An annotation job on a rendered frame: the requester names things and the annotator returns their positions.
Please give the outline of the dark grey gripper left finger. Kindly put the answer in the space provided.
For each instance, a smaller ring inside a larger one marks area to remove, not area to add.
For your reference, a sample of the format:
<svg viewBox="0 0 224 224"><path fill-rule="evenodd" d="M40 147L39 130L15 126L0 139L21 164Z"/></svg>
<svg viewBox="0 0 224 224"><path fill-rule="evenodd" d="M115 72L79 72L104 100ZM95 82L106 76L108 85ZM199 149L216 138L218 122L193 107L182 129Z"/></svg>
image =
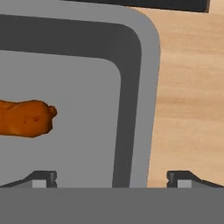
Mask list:
<svg viewBox="0 0 224 224"><path fill-rule="evenodd" d="M27 177L0 185L0 188L56 188L56 171L33 171Z"/></svg>

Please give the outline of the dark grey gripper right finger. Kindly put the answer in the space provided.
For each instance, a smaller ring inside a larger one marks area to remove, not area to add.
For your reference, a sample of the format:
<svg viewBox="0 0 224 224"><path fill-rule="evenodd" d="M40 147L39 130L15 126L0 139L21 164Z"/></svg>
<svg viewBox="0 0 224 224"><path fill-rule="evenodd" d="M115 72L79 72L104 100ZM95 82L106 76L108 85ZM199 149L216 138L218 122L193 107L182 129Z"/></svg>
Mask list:
<svg viewBox="0 0 224 224"><path fill-rule="evenodd" d="M198 178L190 171L168 171L166 177L167 188L224 188L224 185L218 185Z"/></svg>

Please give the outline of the grey meat container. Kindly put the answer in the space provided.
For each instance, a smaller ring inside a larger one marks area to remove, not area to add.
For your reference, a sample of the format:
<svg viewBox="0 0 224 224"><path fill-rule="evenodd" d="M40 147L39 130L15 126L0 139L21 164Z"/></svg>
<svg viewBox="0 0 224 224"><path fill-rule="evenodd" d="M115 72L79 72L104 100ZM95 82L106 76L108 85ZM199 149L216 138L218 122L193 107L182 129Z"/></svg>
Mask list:
<svg viewBox="0 0 224 224"><path fill-rule="evenodd" d="M61 187L146 186L159 54L136 10L0 0L0 100L58 111L43 136L0 136L0 185L53 170Z"/></svg>

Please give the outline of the black appliance edge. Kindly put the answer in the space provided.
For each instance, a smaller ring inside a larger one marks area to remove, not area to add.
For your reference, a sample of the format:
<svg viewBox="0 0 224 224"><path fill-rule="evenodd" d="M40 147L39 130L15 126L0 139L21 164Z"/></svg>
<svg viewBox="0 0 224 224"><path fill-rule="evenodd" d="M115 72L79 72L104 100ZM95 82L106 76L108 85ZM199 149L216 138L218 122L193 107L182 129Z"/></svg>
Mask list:
<svg viewBox="0 0 224 224"><path fill-rule="evenodd" d="M171 11L209 12L210 0L63 0L70 2L115 4Z"/></svg>

